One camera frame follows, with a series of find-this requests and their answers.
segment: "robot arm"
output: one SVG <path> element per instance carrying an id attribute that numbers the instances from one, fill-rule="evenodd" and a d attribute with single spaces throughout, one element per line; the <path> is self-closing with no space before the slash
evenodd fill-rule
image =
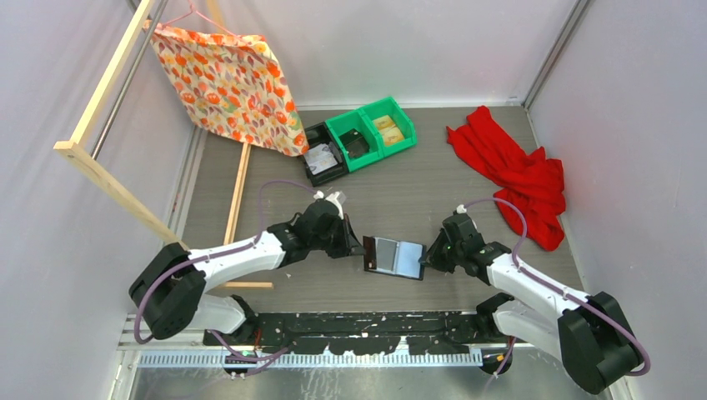
<path id="1" fill-rule="evenodd" d="M 248 304 L 242 299 L 210 296 L 207 291 L 250 273 L 304 260 L 313 250 L 324 250 L 331 258 L 364 254 L 348 215 L 343 213 L 343 193 L 322 197 L 318 193 L 307 210 L 292 220 L 240 242 L 192 252 L 179 243 L 165 246 L 130 287 L 136 306 L 167 270 L 187 261 L 193 263 L 161 283 L 149 298 L 143 318 L 153 336 L 170 338 L 185 328 L 234 333 L 248 319 Z"/>
<path id="2" fill-rule="evenodd" d="M 589 393 L 600 393 L 644 361 L 615 328 L 568 299 L 570 296 L 597 308 L 633 334 L 613 297 L 605 292 L 590 296 L 574 290 L 517 260 L 519 267 L 509 248 L 498 242 L 486 243 L 469 215 L 455 212 L 442 222 L 437 239 L 421 262 L 447 273 L 460 266 L 468 275 L 508 293 L 477 307 L 477 313 L 486 316 L 487 329 L 546 351 Z M 548 283 L 561 294 L 550 290 Z"/>

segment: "green storage bin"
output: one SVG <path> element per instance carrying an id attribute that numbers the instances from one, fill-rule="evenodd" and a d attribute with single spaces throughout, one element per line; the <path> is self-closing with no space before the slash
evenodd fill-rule
<path id="1" fill-rule="evenodd" d="M 346 165 L 350 172 L 366 167 L 384 157 L 382 151 L 383 139 L 378 134 L 373 123 L 364 116 L 364 113 L 360 109 L 330 118 L 326 123 L 334 140 L 342 150 L 341 153 L 346 160 Z M 369 145 L 369 151 L 363 156 L 350 158 L 346 152 L 345 146 L 341 142 L 341 137 L 351 129 L 359 131 Z"/>
<path id="2" fill-rule="evenodd" d="M 418 142 L 417 135 L 415 133 L 415 126 L 413 122 L 410 121 L 403 109 L 398 105 L 392 97 L 387 97 L 377 102 L 372 102 L 369 105 L 361 107 L 359 110 L 364 112 L 364 116 L 373 125 L 373 120 L 381 118 L 382 116 L 389 115 L 395 125 L 398 126 L 400 132 L 403 133 L 405 137 L 404 140 L 397 142 L 391 146 L 385 146 L 383 144 L 383 139 L 381 138 L 381 150 L 383 151 L 383 157 L 393 155 L 395 153 L 401 152 L 406 148 L 411 148 Z M 373 125 L 375 135 L 379 135 L 378 130 Z"/>

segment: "wooden stick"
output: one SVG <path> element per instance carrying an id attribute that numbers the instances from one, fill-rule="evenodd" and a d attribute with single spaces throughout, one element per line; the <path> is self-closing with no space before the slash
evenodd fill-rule
<path id="1" fill-rule="evenodd" d="M 236 183 L 233 185 L 233 197 L 231 198 L 231 209 L 228 212 L 228 222 L 226 223 L 226 235 L 223 237 L 223 244 L 233 243 L 236 237 L 236 225 L 238 225 L 238 214 L 241 210 L 243 200 L 243 188 L 245 187 L 245 175 L 248 171 L 248 161 L 250 160 L 250 145 L 243 144 L 241 151 L 241 161 L 238 164 L 238 175 Z"/>
<path id="2" fill-rule="evenodd" d="M 101 117 L 101 111 L 108 100 L 108 95 L 113 89 L 115 81 L 118 80 L 120 72 L 123 70 L 123 65 L 130 57 L 130 51 L 133 49 L 135 41 L 138 40 L 140 30 L 143 28 L 143 23 L 148 17 L 150 8 L 155 0 L 142 0 L 138 9 L 133 14 L 133 19 L 128 24 L 128 29 L 125 30 L 123 38 L 120 39 L 118 47 L 113 53 L 108 67 L 106 67 L 101 80 L 98 81 L 96 90 L 93 91 L 91 100 L 88 101 L 86 109 L 83 111 L 81 119 L 78 120 L 78 125 L 73 130 L 71 142 L 79 144 L 81 147 L 86 145 L 86 141 L 91 137 L 93 127 L 96 121 Z"/>
<path id="3" fill-rule="evenodd" d="M 207 0 L 206 5 L 212 19 L 221 26 L 224 26 L 223 13 L 218 6 L 218 0 Z M 226 222 L 226 233 L 223 236 L 223 244 L 233 243 L 236 237 L 236 225 L 238 225 L 238 214 L 241 209 L 241 200 L 243 199 L 243 186 L 245 185 L 245 176 L 248 172 L 248 161 L 250 159 L 250 143 L 243 143 L 241 150 L 241 161 L 238 164 L 238 175 L 236 175 L 236 183 L 233 185 L 233 197 L 231 198 L 231 209 L 228 212 L 228 222 Z"/>
<path id="4" fill-rule="evenodd" d="M 187 245 L 174 234 L 162 220 L 157 218 L 144 204 L 142 204 L 129 190 L 127 190 L 110 172 L 106 171 L 101 164 L 91 158 L 91 155 L 83 149 L 81 144 L 65 141 L 57 142 L 54 150 L 66 158 L 76 169 L 86 175 L 93 183 L 101 188 L 118 204 L 123 206 L 129 213 L 152 229 L 165 243 L 179 242 L 185 249 Z"/>
<path id="5" fill-rule="evenodd" d="M 218 289 L 275 289 L 272 282 L 226 282 Z"/>
<path id="6" fill-rule="evenodd" d="M 218 0 L 206 0 L 208 13 L 211 18 L 221 26 L 224 26 L 223 13 L 218 6 Z M 241 200 L 243 199 L 243 187 L 245 186 L 245 176 L 248 171 L 248 161 L 250 160 L 250 143 L 243 143 L 241 150 L 241 160 L 238 163 L 238 175 L 236 175 L 236 183 L 233 186 L 233 197 L 231 197 L 231 209 L 228 211 L 228 222 L 226 222 L 226 234 L 223 237 L 223 244 L 233 243 L 236 237 L 236 225 L 238 224 L 238 213 L 241 209 Z M 259 288 L 272 289 L 272 282 L 226 282 L 219 288 Z"/>

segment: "black storage tray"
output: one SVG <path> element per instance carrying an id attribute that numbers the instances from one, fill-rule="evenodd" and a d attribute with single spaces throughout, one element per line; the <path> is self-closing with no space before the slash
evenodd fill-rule
<path id="1" fill-rule="evenodd" d="M 309 165 L 307 165 L 307 161 L 304 159 L 304 156 L 299 156 L 299 159 L 302 160 L 302 164 L 304 164 L 304 173 L 307 174 L 307 179 L 309 179 L 312 183 L 312 186 L 317 187 L 324 185 L 325 183 L 331 182 L 334 179 L 340 178 L 348 173 L 348 167 L 346 166 L 346 162 L 343 160 L 341 148 L 339 148 L 336 141 L 333 140 L 333 136 L 325 122 L 305 128 L 304 134 L 307 136 L 309 148 L 315 148 L 319 144 L 326 144 L 332 150 L 333 157 L 338 163 L 336 166 L 314 175 L 312 171 L 310 171 Z"/>

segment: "gray floor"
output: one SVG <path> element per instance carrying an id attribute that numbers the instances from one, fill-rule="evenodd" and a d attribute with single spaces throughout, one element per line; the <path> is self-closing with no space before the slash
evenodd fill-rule
<path id="1" fill-rule="evenodd" d="M 440 223 L 460 203 L 490 197 L 498 187 L 482 177 L 454 154 L 444 127 L 464 123 L 469 108 L 409 109 L 418 134 L 417 147 L 354 172 L 323 191 L 343 190 L 348 200 L 344 211 L 353 230 L 361 236 L 378 236 L 431 244 Z M 494 119 L 526 151 L 535 141 L 525 111 L 520 107 L 494 107 Z M 305 126 L 339 114 L 336 111 L 302 112 Z M 183 239 L 192 248 L 218 246 L 223 242 L 226 218 L 238 171 L 241 144 L 209 135 L 198 172 Z M 260 186 L 272 179 L 307 183 L 302 163 L 272 150 L 254 147 L 238 221 L 237 238 L 253 236 L 258 229 L 257 196 Z M 265 189 L 263 210 L 268 224 L 289 220 L 312 201 L 303 190 L 287 185 Z M 487 241 L 512 247 L 515 235 L 491 203 L 469 210 Z M 563 242 L 546 252 L 531 241 L 521 257 L 562 283 L 581 288 L 569 247 Z M 249 281 L 271 281 L 274 290 L 247 290 L 245 297 L 256 311 L 393 311 L 471 310 L 496 293 L 463 271 L 445 274 L 426 271 L 422 282 L 386 277 L 363 271 L 361 257 L 328 259 L 310 254 L 298 264 L 245 277 Z"/>

